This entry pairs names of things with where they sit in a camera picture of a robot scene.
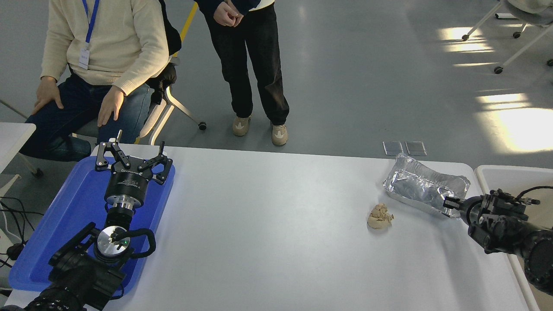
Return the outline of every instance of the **white bin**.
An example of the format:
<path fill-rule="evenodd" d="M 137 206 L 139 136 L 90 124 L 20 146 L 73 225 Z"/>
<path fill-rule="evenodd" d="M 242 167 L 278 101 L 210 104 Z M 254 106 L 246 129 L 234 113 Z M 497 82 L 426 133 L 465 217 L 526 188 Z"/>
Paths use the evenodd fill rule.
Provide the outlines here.
<path fill-rule="evenodd" d="M 553 186 L 553 169 L 481 165 L 475 172 L 484 193 L 501 188 L 504 192 L 517 196 L 522 191 L 535 186 Z M 524 197 L 541 201 L 540 205 L 530 205 L 526 208 L 528 221 L 535 225 L 551 228 L 553 226 L 553 190 L 538 189 L 529 192 Z M 523 264 L 519 260 L 520 266 L 517 266 L 516 262 L 516 260 L 512 260 L 512 263 L 514 263 L 513 270 L 519 277 L 521 288 L 527 296 L 529 293 L 525 292 L 525 287 L 527 288 L 528 283 L 525 281 L 524 272 L 521 268 Z M 532 285 L 530 285 L 530 288 L 535 298 L 535 301 L 533 301 L 532 297 L 526 297 L 530 310 L 537 307 L 535 302 L 537 302 L 541 311 L 553 310 L 552 296 L 538 291 Z"/>

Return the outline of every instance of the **blue lanyard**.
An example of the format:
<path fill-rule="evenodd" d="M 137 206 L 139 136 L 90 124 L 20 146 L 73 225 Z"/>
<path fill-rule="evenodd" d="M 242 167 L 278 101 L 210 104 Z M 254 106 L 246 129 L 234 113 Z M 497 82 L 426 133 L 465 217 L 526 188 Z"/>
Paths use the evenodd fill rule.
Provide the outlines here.
<path fill-rule="evenodd" d="M 88 23 L 88 33 L 86 34 L 87 49 L 88 49 L 88 45 L 90 44 L 90 37 L 92 36 L 92 30 L 94 29 L 94 22 L 96 21 L 96 13 L 98 12 L 99 3 L 100 3 L 100 0 L 94 1 L 94 9 L 92 9 L 92 17 L 90 18 L 90 22 Z M 86 4 L 86 0 L 82 0 L 82 4 L 85 6 L 86 18 L 88 19 L 88 5 Z"/>

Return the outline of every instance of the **gray floor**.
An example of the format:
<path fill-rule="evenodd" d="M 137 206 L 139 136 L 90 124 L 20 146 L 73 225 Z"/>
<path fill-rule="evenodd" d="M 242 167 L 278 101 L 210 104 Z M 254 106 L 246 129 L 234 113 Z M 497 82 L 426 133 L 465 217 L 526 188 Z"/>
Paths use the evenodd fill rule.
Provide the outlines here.
<path fill-rule="evenodd" d="M 166 0 L 169 18 L 184 25 L 192 1 Z M 540 30 L 519 39 L 517 20 L 488 20 L 460 37 L 495 0 L 277 0 L 289 142 L 270 141 L 269 121 L 254 91 L 250 132 L 235 137 L 228 87 L 203 15 L 194 18 L 179 53 L 173 94 L 208 129 L 174 112 L 159 140 L 170 146 L 392 158 L 383 141 L 422 141 L 419 160 L 553 168 L 553 58 L 546 36 L 496 75 Z M 0 99 L 32 110 L 47 26 L 47 4 L 0 0 Z M 0 107 L 0 121 L 22 122 Z M 33 160 L 35 180 L 22 173 L 10 194 L 45 210 L 72 164 Z"/>

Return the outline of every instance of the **foil container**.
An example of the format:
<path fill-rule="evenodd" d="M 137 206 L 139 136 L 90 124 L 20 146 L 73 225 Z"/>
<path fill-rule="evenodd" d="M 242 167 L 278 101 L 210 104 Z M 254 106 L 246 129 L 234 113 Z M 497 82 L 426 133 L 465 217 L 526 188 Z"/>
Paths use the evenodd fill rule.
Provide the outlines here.
<path fill-rule="evenodd" d="M 464 199 L 471 182 L 465 176 L 436 172 L 405 153 L 395 159 L 384 181 L 386 193 L 393 199 L 431 214 L 460 218 L 458 210 L 445 208 L 446 196 Z"/>

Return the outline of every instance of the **dark jeans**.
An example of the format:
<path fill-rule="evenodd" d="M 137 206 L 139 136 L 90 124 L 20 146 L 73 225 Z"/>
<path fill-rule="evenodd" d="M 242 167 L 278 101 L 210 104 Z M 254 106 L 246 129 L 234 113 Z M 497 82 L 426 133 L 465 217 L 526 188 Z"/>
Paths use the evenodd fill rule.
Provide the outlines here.
<path fill-rule="evenodd" d="M 237 27 L 219 25 L 213 17 L 206 17 L 206 21 L 221 59 L 223 78 L 231 88 L 232 109 L 236 115 L 246 118 L 253 110 L 247 46 L 265 114 L 274 125 L 284 124 L 290 107 L 282 85 L 274 5 L 249 12 Z"/>
<path fill-rule="evenodd" d="M 88 141 L 70 134 L 98 117 L 111 85 L 90 85 L 72 74 L 58 88 L 64 109 L 52 101 L 30 116 L 26 123 L 35 124 L 36 131 L 19 152 L 39 159 L 79 161 L 90 155 L 91 146 Z M 120 142 L 135 142 L 148 116 L 149 90 L 147 85 L 142 85 L 125 97 L 119 119 L 114 121 L 112 114 L 107 124 L 98 129 L 97 143 L 109 141 L 120 129 L 123 130 Z"/>

